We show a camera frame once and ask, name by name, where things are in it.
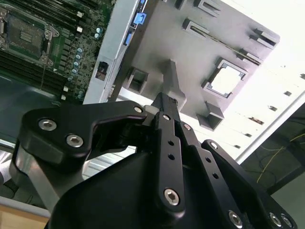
circuit board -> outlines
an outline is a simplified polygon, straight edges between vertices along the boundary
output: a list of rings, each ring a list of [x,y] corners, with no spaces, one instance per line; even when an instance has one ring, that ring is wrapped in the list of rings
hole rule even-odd
[[[114,0],[0,0],[0,73],[82,102]]]

capacitor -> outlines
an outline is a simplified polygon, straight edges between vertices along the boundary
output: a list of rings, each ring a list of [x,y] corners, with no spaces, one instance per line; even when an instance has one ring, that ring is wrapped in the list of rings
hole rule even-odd
[[[5,29],[5,22],[0,19],[0,34],[4,33],[4,29]]]
[[[73,63],[73,65],[74,65],[75,67],[78,67],[78,66],[80,65],[80,62],[79,62],[79,61],[75,61],[75,62]]]
[[[80,54],[77,54],[77,55],[75,56],[75,58],[78,59],[78,60],[80,60],[80,59],[81,59],[81,55],[80,55]]]
[[[99,34],[101,34],[101,33],[103,32],[103,29],[102,29],[102,28],[97,28],[97,29],[96,29],[96,32],[99,33]]]
[[[82,48],[78,48],[78,49],[77,49],[77,53],[78,53],[78,54],[81,54],[82,52],[83,52],[83,49],[82,49]]]
[[[78,73],[78,69],[77,69],[77,68],[73,68],[73,69],[72,69],[72,73],[73,73],[73,74]]]

ram slot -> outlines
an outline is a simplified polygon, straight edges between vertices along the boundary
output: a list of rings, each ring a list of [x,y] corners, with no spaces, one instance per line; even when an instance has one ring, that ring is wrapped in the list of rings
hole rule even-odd
[[[32,63],[28,63],[18,57],[15,57],[13,55],[10,55],[6,52],[2,52],[0,51],[0,57],[2,57],[1,61],[5,61],[5,60],[8,60],[10,62],[13,62],[15,63],[16,66],[21,66],[21,67],[24,67],[24,68],[30,68],[32,69],[34,72],[33,74],[36,74],[36,75],[43,75],[43,68],[37,66],[37,65],[34,65]],[[53,73],[53,72],[50,72],[48,70],[45,71],[45,75],[52,78],[53,80],[55,81],[61,81],[61,82],[64,82],[66,81],[64,77],[60,76],[60,75],[57,75],[56,73]]]
[[[42,12],[45,12],[45,13],[51,15],[54,18],[57,18],[61,21],[69,23],[71,25],[76,25],[77,26],[76,20],[74,20],[73,18],[71,18],[68,15],[63,14],[63,13],[57,11],[57,10],[52,10],[52,8],[47,7],[45,4],[43,4],[43,3],[41,3],[37,0],[23,0],[23,2],[29,4],[32,7],[35,7],[36,9],[41,10]]]
[[[0,52],[0,57],[0,70],[17,75],[19,79],[40,88],[43,76],[43,69],[41,67],[25,62],[5,52]],[[65,83],[66,79],[64,77],[46,70],[42,88],[60,94]]]
[[[91,0],[77,0],[77,1],[94,10],[97,10],[97,8],[98,8],[98,4],[94,1],[91,1]]]
[[[44,11],[39,10],[37,8],[33,8],[32,6],[25,4],[24,2],[18,1],[18,0],[10,0],[10,2],[14,3],[16,6],[19,6],[20,8],[24,8],[28,11],[30,11],[33,14],[36,14],[42,18],[45,18],[49,21],[52,21],[54,24],[60,25],[68,30],[70,30],[73,33],[76,33],[76,28],[77,26],[74,25],[70,25],[68,23],[66,23],[65,21],[62,21],[60,19],[54,18],[48,14],[46,14]]]
[[[82,12],[82,9],[79,9],[76,6],[74,6],[74,5],[70,4],[70,3],[67,3],[65,1],[62,1],[62,0],[49,0],[49,1],[52,1],[52,2],[54,2],[56,4],[58,4],[58,5],[61,5],[64,8],[68,8],[68,9],[74,11],[75,13],[77,13],[78,11]]]
[[[68,18],[68,19],[72,19],[74,22],[73,23],[78,23],[80,18],[77,16],[77,13],[75,12],[71,12],[69,11],[68,9],[65,9],[64,7],[50,1],[50,0],[32,0],[32,1],[35,1],[37,2],[38,4],[50,9],[50,10],[53,10],[54,13],[59,13],[61,14],[62,16]]]

cable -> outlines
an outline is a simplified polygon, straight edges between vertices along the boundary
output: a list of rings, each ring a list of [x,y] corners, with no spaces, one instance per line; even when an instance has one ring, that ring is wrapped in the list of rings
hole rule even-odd
[[[297,137],[291,139],[290,142],[292,142],[292,141],[294,141],[294,140],[296,140],[296,139],[298,139],[298,138],[300,138],[300,137],[303,137],[303,136],[305,136],[305,134],[301,134],[301,135],[299,135],[299,136],[297,136]],[[276,155],[278,155],[279,152],[280,152],[282,149],[284,149],[283,146],[282,146],[282,147],[272,156],[272,158],[269,160],[269,162],[267,163],[267,165],[266,165],[265,168],[263,169],[262,174],[261,174],[261,175],[259,176],[259,178],[257,179],[257,181],[256,181],[257,183],[258,183],[259,180],[262,178],[262,175],[265,173],[267,167],[270,165],[270,163],[272,162],[273,158],[275,158]]]
[[[288,120],[288,122],[291,122],[291,123],[299,123],[299,124],[301,124],[301,125],[305,125],[305,123],[301,123],[301,122],[294,121],[294,120]]]
[[[303,137],[303,136],[305,136],[305,134],[301,134],[301,135],[299,135],[299,136],[297,136],[297,137],[291,139],[290,142],[292,142],[292,141],[294,141],[294,140],[296,140],[296,139],[298,139],[298,138],[300,138],[300,137]]]
[[[277,151],[277,150],[279,150],[279,149],[267,149],[267,148],[265,148],[263,146],[260,146],[260,147],[263,148],[264,150],[267,150],[267,151]]]
[[[259,171],[253,171],[253,170],[245,170],[246,172],[249,172],[249,173],[259,173],[259,174],[262,174],[263,172],[259,172]],[[274,177],[274,184],[277,183],[277,178],[276,178],[276,175],[271,172],[271,171],[265,171],[266,173],[270,173],[273,177]]]

silver metal frame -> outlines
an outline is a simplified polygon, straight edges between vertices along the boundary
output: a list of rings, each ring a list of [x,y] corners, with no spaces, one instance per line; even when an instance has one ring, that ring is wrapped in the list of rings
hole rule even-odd
[[[56,203],[70,188],[83,182],[82,170],[73,174],[60,174],[45,163],[36,160],[19,146],[16,166],[34,185],[47,210],[52,213]]]
[[[123,45],[139,0],[117,0],[83,104],[106,102],[127,47]],[[104,81],[95,78],[99,63],[108,63]]]

